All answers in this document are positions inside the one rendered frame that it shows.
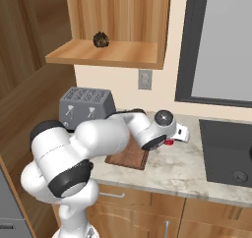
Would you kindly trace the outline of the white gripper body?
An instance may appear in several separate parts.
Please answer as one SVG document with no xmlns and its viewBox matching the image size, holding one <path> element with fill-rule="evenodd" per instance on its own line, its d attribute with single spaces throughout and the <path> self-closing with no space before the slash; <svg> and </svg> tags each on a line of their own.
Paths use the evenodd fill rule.
<svg viewBox="0 0 252 238">
<path fill-rule="evenodd" d="M 173 139 L 175 139 L 176 141 L 187 143 L 189 141 L 189 138 L 190 138 L 189 129 L 184 125 L 177 124 L 176 133 L 173 136 Z"/>
</svg>

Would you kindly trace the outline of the brown wooden cutting board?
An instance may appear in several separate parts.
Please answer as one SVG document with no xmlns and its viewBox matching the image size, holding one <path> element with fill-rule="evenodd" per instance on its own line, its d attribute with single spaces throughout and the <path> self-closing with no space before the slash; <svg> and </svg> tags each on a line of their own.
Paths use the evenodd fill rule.
<svg viewBox="0 0 252 238">
<path fill-rule="evenodd" d="M 144 170 L 149 152 L 141 149 L 133 136 L 130 136 L 130 141 L 125 150 L 115 155 L 108 155 L 105 162 L 112 165 Z"/>
</svg>

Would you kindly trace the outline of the wooden base cabinet door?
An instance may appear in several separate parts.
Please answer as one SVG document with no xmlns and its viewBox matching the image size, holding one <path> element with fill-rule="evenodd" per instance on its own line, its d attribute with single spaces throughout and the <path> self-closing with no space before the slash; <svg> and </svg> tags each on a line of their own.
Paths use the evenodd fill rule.
<svg viewBox="0 0 252 238">
<path fill-rule="evenodd" d="M 177 238 L 180 224 L 179 218 L 102 204 L 89 207 L 87 216 L 100 238 L 163 238 L 166 220 L 167 238 Z"/>
</svg>

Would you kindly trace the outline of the dark brown round bread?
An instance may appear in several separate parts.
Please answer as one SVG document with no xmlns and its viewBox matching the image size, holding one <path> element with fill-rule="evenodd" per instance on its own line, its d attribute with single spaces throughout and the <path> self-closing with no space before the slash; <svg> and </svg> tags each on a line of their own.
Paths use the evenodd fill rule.
<svg viewBox="0 0 252 238">
<path fill-rule="evenodd" d="M 107 47 L 109 45 L 109 38 L 104 32 L 99 31 L 94 35 L 93 43 L 97 48 Z"/>
</svg>

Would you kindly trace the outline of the black sink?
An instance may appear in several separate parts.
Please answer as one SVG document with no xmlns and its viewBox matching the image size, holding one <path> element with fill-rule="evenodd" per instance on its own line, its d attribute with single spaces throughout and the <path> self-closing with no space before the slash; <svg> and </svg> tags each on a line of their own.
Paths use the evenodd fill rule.
<svg viewBox="0 0 252 238">
<path fill-rule="evenodd" d="M 207 181 L 252 188 L 252 125 L 199 123 Z"/>
</svg>

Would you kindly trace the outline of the wooden drawer front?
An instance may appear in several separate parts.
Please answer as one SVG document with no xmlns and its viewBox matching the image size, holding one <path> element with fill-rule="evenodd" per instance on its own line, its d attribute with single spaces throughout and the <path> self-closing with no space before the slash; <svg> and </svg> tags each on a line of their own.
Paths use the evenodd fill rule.
<svg viewBox="0 0 252 238">
<path fill-rule="evenodd" d="M 100 184 L 99 189 L 103 193 L 115 195 L 121 195 L 122 193 L 125 193 L 125 197 L 123 199 L 99 195 L 97 201 L 100 204 L 107 204 L 119 208 L 126 208 L 175 218 L 181 217 L 185 203 L 185 199 L 181 197 L 125 187 Z"/>
</svg>

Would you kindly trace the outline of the wooden panel under sink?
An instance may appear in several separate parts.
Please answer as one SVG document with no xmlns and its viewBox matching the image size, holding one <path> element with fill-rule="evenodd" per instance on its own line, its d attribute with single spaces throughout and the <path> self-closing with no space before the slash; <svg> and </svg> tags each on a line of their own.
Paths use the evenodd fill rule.
<svg viewBox="0 0 252 238">
<path fill-rule="evenodd" d="M 252 208 L 187 199 L 182 219 L 252 231 Z"/>
</svg>

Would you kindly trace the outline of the dark framed window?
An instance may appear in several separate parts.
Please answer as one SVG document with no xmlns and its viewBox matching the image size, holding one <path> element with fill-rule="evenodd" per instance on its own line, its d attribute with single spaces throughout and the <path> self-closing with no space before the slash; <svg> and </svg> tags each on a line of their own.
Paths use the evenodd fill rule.
<svg viewBox="0 0 252 238">
<path fill-rule="evenodd" d="M 187 0 L 175 100 L 252 108 L 252 0 Z"/>
</svg>

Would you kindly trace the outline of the grey four-slot toaster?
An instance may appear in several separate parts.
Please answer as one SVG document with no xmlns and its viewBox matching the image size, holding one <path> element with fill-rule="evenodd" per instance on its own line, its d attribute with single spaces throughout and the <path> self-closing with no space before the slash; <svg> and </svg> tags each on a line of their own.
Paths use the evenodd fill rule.
<svg viewBox="0 0 252 238">
<path fill-rule="evenodd" d="M 94 119 L 104 119 L 116 111 L 109 89 L 69 88 L 59 100 L 59 121 L 68 131 Z"/>
</svg>

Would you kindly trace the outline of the tall wooden side panel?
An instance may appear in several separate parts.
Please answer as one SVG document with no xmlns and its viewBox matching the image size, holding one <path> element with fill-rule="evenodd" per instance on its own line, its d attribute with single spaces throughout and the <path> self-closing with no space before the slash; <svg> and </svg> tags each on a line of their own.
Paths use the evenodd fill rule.
<svg viewBox="0 0 252 238">
<path fill-rule="evenodd" d="M 39 122 L 58 117 L 59 99 L 75 84 L 73 66 L 46 64 L 0 99 L 0 163 L 32 238 L 51 238 L 58 223 L 53 207 L 39 202 L 21 186 L 21 173 L 32 161 L 30 132 Z"/>
</svg>

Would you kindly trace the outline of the grey appliance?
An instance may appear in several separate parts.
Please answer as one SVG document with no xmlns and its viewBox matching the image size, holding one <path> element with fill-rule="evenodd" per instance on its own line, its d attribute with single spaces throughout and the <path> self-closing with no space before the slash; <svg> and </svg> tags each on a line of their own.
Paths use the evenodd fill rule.
<svg viewBox="0 0 252 238">
<path fill-rule="evenodd" d="M 33 238 L 1 163 L 0 238 Z"/>
</svg>

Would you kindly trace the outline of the grey wall outlet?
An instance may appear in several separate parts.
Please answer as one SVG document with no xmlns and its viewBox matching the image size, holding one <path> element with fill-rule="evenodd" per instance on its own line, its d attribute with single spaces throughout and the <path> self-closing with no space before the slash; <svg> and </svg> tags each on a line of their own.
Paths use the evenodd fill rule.
<svg viewBox="0 0 252 238">
<path fill-rule="evenodd" d="M 138 77 L 138 89 L 151 90 L 152 78 L 153 78 L 152 70 L 140 69 Z"/>
</svg>

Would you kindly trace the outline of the open wooden wall cabinet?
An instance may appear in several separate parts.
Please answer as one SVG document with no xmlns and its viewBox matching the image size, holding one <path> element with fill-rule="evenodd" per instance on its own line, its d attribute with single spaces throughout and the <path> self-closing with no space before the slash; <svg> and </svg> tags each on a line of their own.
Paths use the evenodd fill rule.
<svg viewBox="0 0 252 238">
<path fill-rule="evenodd" d="M 170 0 L 67 0 L 72 39 L 45 56 L 48 63 L 163 68 Z M 99 31 L 109 45 L 94 46 Z"/>
</svg>

